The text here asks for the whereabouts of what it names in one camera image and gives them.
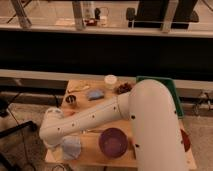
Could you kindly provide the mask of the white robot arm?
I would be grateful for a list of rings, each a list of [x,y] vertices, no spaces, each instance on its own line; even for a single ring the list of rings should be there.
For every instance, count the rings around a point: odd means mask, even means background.
[[[120,119],[131,121],[138,171],[189,171],[173,97],[153,79],[142,80],[131,91],[70,117],[50,108],[39,136],[54,147],[68,134]]]

